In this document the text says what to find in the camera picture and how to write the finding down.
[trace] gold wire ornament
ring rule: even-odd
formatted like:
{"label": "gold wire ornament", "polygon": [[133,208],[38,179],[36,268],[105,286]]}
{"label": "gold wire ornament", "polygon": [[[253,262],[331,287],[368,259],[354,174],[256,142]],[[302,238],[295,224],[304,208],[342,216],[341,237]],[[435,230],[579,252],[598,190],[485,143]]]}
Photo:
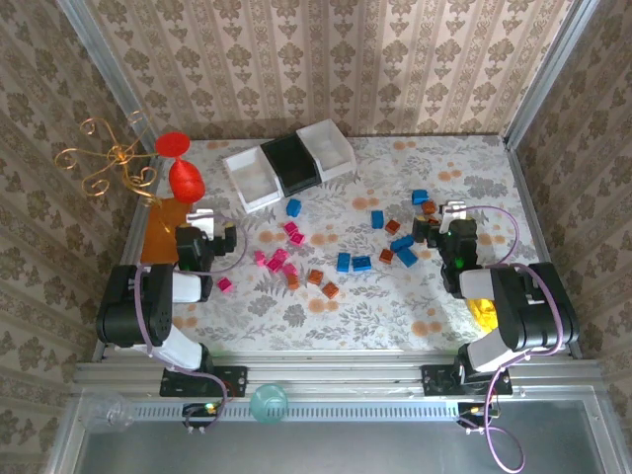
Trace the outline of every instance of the gold wire ornament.
{"label": "gold wire ornament", "polygon": [[138,138],[136,138],[130,145],[120,143],[115,137],[112,128],[107,120],[101,117],[91,117],[79,125],[79,130],[85,135],[93,135],[97,130],[97,124],[102,125],[110,135],[113,145],[107,153],[96,153],[90,150],[84,150],[81,148],[70,147],[60,151],[54,157],[55,166],[64,170],[72,170],[77,165],[77,159],[73,156],[75,153],[82,153],[88,156],[98,156],[107,160],[106,166],[99,171],[87,176],[81,182],[81,189],[90,198],[102,196],[110,188],[110,180],[105,174],[110,169],[120,168],[120,179],[123,185],[140,196],[140,202],[146,206],[161,205],[161,199],[159,199],[153,193],[146,190],[152,183],[158,178],[158,172],[151,166],[145,166],[134,174],[129,166],[130,162],[136,158],[151,158],[157,156],[158,153],[146,153],[138,155],[135,153],[135,147],[140,142],[142,136],[147,132],[151,124],[150,119],[142,111],[134,111],[127,116],[127,122],[130,125],[134,125],[145,120],[147,122],[145,128],[142,130]]}

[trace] floral tablecloth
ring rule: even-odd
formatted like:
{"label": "floral tablecloth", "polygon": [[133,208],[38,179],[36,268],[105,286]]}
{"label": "floral tablecloth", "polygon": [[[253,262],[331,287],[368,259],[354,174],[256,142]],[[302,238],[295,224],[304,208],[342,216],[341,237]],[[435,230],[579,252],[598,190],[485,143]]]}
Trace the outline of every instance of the floral tablecloth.
{"label": "floral tablecloth", "polygon": [[[293,219],[307,236],[302,247],[286,240],[281,228],[289,218],[287,198],[246,215],[232,188],[222,159],[262,140],[197,141],[185,156],[195,163],[206,183],[209,206],[234,218],[245,229],[249,247],[244,261],[225,274],[234,290],[214,287],[206,303],[177,304],[174,322],[192,339],[212,351],[296,350],[455,350],[483,333],[462,300],[443,289],[437,250],[415,244],[419,261],[409,269],[395,258],[379,262],[382,249],[410,233],[419,207],[411,190],[426,189],[432,199],[462,199],[467,204],[500,205],[520,225],[520,242],[512,258],[535,262],[536,254],[514,176],[498,137],[351,138],[357,171],[347,173],[294,198],[302,202]],[[167,172],[159,196],[170,195]],[[397,236],[370,225],[370,211],[382,209],[385,220],[402,224]],[[478,221],[479,263],[494,263],[514,238],[511,223],[500,213],[473,212]],[[277,248],[290,254],[299,270],[301,287],[287,288],[283,273],[257,267],[256,250],[270,256]],[[217,258],[213,269],[227,267],[235,255]],[[339,252],[368,255],[372,270],[339,274]],[[325,273],[340,293],[333,300],[306,283],[310,269]]]}

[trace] damask wallpaper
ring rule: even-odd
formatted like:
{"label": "damask wallpaper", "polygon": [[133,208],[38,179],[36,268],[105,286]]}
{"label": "damask wallpaper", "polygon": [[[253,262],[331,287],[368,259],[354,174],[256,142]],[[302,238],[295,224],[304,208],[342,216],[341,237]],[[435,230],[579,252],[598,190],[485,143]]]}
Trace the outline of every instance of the damask wallpaper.
{"label": "damask wallpaper", "polygon": [[571,0],[88,0],[160,129],[499,133]]}
{"label": "damask wallpaper", "polygon": [[518,157],[630,444],[632,3],[599,2]]}
{"label": "damask wallpaper", "polygon": [[81,180],[100,162],[73,172],[52,162],[72,144],[108,145],[79,133],[90,115],[124,123],[55,3],[0,2],[0,55],[0,472],[35,473],[75,362],[94,349],[97,304],[134,201],[117,187],[86,200]]}

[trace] white storage bin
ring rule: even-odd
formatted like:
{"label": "white storage bin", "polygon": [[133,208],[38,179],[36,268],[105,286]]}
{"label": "white storage bin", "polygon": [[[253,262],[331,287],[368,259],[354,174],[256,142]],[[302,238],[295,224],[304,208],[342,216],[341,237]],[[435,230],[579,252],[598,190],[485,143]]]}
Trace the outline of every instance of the white storage bin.
{"label": "white storage bin", "polygon": [[229,156],[224,165],[247,213],[283,197],[277,174],[260,146]]}
{"label": "white storage bin", "polygon": [[300,128],[296,133],[316,161],[323,182],[356,169],[351,144],[330,118]]}

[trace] black storage bin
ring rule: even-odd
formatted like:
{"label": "black storage bin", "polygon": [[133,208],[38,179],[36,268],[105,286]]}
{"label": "black storage bin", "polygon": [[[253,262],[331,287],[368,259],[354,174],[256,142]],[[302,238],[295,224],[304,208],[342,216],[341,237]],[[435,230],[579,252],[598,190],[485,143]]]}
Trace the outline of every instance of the black storage bin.
{"label": "black storage bin", "polygon": [[316,162],[296,133],[261,145],[283,194],[292,196],[322,183]]}

